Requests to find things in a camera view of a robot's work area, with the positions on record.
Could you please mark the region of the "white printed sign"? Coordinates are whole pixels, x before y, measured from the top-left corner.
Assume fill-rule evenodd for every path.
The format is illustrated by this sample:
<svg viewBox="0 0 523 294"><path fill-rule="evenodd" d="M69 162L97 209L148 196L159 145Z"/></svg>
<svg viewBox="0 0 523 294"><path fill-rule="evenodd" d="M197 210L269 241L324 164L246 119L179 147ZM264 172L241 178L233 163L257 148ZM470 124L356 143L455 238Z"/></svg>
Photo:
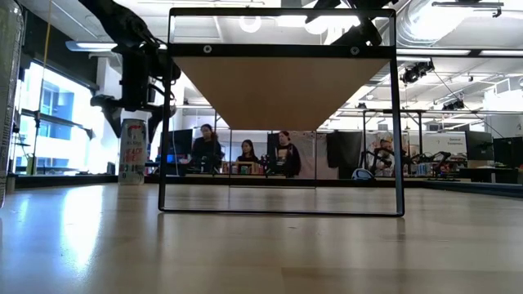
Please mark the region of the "white printed sign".
<svg viewBox="0 0 523 294"><path fill-rule="evenodd" d="M466 155L466 135L464 132L425 133L422 135L422 151L426 155L436 155L439 152Z"/></svg>

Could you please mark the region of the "black upright panel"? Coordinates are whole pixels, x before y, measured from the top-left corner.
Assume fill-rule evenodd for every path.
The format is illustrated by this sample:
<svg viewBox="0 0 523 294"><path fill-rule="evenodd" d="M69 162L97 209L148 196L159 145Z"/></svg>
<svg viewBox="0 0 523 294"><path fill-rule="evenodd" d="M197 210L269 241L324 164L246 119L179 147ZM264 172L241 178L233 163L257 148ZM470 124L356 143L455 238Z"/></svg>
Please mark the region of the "black upright panel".
<svg viewBox="0 0 523 294"><path fill-rule="evenodd" d="M270 158L277 157L277 149L279 146L279 133L269 132L267 134L266 153Z"/></svg>

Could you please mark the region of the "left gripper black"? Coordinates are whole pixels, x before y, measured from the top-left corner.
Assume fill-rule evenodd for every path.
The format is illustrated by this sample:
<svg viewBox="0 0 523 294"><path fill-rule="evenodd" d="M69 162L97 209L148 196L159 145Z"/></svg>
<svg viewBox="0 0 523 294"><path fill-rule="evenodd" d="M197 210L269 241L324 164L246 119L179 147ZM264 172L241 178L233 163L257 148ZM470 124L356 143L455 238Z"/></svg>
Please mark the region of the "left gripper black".
<svg viewBox="0 0 523 294"><path fill-rule="evenodd" d="M163 121L163 110L150 102L150 89L154 88L151 79L159 80L164 85L172 85L177 80L177 65L165 50L123 51L121 98L97 95L91 98L91 106L100 106L105 120L111 126L117 138L122 135L122 109L126 111L152 112L148 118L147 132L150 143Z"/></svg>

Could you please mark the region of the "silver ceiling duct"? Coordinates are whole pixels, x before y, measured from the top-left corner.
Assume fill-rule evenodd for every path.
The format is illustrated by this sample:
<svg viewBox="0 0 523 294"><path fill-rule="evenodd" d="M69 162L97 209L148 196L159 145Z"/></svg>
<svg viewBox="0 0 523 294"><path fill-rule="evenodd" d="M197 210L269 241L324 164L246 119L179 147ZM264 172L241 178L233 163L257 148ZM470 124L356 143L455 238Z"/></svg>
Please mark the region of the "silver ceiling duct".
<svg viewBox="0 0 523 294"><path fill-rule="evenodd" d="M523 47L523 0L483 0L504 3L497 18L494 9L433 7L434 1L453 0L409 0L398 15L402 47Z"/></svg>

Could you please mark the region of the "wooden shelf black metal frame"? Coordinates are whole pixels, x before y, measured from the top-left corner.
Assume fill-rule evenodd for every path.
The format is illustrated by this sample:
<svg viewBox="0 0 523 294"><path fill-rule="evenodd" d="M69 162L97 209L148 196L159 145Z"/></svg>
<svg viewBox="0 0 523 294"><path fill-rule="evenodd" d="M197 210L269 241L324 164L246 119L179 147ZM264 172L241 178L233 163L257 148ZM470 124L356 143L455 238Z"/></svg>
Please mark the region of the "wooden shelf black metal frame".
<svg viewBox="0 0 523 294"><path fill-rule="evenodd" d="M316 131L340 106L387 66L392 109L400 110L397 70L397 17L377 17L379 47L357 55L349 46L178 42L181 17L307 16L310 8L172 8L168 14L167 53L211 106L236 130ZM388 11L327 10L331 20Z"/></svg>

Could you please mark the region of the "black hanging cloth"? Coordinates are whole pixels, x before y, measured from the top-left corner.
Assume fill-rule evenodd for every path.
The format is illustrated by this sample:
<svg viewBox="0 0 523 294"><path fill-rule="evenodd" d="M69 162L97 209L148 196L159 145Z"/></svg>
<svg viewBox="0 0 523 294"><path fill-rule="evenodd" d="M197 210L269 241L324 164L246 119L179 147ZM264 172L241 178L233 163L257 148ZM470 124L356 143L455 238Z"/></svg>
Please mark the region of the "black hanging cloth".
<svg viewBox="0 0 523 294"><path fill-rule="evenodd" d="M326 139L329 167L337 168L340 180L350 180L354 170L360 166L362 132L334 131Z"/></svg>

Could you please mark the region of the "black aluminium table rail frame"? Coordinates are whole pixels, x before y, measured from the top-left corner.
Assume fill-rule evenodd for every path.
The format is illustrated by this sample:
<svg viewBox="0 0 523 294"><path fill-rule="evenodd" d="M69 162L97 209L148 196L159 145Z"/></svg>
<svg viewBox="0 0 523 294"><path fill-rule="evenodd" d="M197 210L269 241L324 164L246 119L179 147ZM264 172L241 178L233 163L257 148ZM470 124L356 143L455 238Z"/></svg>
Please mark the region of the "black aluminium table rail frame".
<svg viewBox="0 0 523 294"><path fill-rule="evenodd" d="M53 186L98 185L118 181L111 175L80 176L17 176L16 189L32 189ZM312 179L278 179L275 177L218 177L194 175L192 177L168 177L169 185L240 185L261 187L306 187L306 188L393 188L393 179L385 180L312 180ZM436 189L469 194L486 194L509 198L523 199L523 185L461 182L450 180L404 179L406 189Z"/></svg>

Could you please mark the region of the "white hanging cloth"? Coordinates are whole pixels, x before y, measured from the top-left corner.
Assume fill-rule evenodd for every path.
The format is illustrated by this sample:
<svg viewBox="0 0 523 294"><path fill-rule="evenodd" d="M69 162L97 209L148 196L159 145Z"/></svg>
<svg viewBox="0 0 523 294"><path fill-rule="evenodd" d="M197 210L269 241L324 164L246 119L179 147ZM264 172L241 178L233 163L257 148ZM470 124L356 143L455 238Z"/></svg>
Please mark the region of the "white hanging cloth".
<svg viewBox="0 0 523 294"><path fill-rule="evenodd" d="M327 135L308 131L294 131L291 135L301 159L301 168L297 177L330 179L333 170L328 164Z"/></svg>

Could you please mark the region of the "black ceiling track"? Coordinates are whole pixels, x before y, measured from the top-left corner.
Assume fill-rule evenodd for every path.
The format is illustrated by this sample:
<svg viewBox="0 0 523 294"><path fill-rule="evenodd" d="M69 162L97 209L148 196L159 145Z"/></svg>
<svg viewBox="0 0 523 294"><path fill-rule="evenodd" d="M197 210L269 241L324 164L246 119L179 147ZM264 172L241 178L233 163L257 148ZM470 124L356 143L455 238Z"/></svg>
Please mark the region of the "black ceiling track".
<svg viewBox="0 0 523 294"><path fill-rule="evenodd" d="M473 9L494 9L493 18L497 18L502 14L503 2L484 2L483 0L453 0L453 1L434 1L431 3L433 7L460 7Z"/></svg>

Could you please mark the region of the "long ceiling light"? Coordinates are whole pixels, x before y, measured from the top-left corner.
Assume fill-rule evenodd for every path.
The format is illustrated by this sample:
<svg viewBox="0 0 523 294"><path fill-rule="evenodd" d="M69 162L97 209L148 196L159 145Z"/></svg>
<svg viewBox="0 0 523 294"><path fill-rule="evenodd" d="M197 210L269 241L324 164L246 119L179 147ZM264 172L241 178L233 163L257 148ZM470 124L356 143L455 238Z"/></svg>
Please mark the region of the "long ceiling light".
<svg viewBox="0 0 523 294"><path fill-rule="evenodd" d="M112 51L116 47L116 44L113 42L66 41L65 45L70 51L78 52L105 52Z"/></svg>

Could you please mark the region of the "large clear bottle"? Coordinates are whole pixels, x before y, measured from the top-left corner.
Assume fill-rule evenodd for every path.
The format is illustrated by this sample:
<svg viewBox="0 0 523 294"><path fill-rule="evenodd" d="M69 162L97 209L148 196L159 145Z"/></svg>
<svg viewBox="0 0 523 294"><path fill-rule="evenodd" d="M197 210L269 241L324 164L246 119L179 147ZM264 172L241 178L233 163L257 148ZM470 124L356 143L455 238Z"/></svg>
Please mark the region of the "large clear bottle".
<svg viewBox="0 0 523 294"><path fill-rule="evenodd" d="M0 209L6 199L23 28L20 4L16 0L0 0Z"/></svg>

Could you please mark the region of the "ceiling light strip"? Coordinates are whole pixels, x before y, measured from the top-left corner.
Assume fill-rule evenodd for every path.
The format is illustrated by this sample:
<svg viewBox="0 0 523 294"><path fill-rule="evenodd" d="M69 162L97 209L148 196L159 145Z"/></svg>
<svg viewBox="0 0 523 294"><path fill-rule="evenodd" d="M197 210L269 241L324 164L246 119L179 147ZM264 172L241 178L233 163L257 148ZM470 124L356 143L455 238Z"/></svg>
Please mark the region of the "ceiling light strip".
<svg viewBox="0 0 523 294"><path fill-rule="evenodd" d="M523 50L490 50L490 49L441 49L441 48L401 48L397 49L398 56L434 56L434 57L523 57Z"/></svg>

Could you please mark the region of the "black metal rig frame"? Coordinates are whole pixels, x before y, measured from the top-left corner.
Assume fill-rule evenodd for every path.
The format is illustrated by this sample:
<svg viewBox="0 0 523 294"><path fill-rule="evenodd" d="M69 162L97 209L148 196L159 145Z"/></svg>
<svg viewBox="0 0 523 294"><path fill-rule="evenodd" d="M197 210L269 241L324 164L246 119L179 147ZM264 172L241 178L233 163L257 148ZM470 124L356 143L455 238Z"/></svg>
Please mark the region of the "black metal rig frame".
<svg viewBox="0 0 523 294"><path fill-rule="evenodd" d="M367 149L372 152L379 146L381 139L386 139L392 142L394 151L402 149L408 157L413 157L420 152L424 154L422 118L426 112L421 109L400 109L397 113L393 109L364 109L362 151ZM419 175L419 172L415 171L418 166L416 163L411 164L410 167L407 165L401 167L399 166L401 162L401 154L396 154L395 172L398 166L405 177Z"/></svg>

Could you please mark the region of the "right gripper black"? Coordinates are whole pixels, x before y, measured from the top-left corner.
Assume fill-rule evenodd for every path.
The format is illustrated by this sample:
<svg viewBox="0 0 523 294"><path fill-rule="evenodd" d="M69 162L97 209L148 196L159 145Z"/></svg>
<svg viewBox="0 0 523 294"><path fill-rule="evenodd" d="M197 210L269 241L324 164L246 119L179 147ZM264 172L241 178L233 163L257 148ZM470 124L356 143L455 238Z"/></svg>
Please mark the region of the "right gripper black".
<svg viewBox="0 0 523 294"><path fill-rule="evenodd" d="M392 8L386 8L391 4L397 4L399 0L346 0L351 9L358 11L388 11L388 15L379 16L376 13L359 14L358 19L362 20L359 25L352 26L341 37L332 42L333 46L380 46L382 37L376 26L371 20L377 17L396 16ZM341 4L340 0L315 0L311 7L311 12L306 16L305 23L316 20L327 10L332 10Z"/></svg>

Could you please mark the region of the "black computer monitor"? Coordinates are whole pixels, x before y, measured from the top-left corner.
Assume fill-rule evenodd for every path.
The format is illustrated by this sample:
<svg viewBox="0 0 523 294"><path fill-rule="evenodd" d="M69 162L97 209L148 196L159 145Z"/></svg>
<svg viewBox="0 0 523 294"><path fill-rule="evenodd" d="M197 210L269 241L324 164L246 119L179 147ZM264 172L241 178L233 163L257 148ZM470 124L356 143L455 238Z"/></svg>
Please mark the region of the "black computer monitor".
<svg viewBox="0 0 523 294"><path fill-rule="evenodd" d="M494 139L494 161L511 168L523 166L523 136Z"/></svg>
<svg viewBox="0 0 523 294"><path fill-rule="evenodd" d="M493 137L488 132L465 132L468 160L494 160Z"/></svg>
<svg viewBox="0 0 523 294"><path fill-rule="evenodd" d="M168 139L167 161L181 163L183 160L188 160L192 152L193 131L191 129L170 131Z"/></svg>

